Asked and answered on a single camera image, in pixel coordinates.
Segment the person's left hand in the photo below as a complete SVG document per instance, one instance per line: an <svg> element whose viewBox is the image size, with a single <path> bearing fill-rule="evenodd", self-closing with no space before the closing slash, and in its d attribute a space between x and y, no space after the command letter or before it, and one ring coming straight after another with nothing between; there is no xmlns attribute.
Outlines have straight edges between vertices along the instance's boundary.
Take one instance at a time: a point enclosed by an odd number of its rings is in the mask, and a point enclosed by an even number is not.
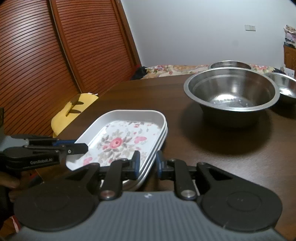
<svg viewBox="0 0 296 241"><path fill-rule="evenodd" d="M18 177L1 172L1 187L8 188L10 201L15 202L22 191L28 189L30 183L38 176L36 171L24 171Z"/></svg>

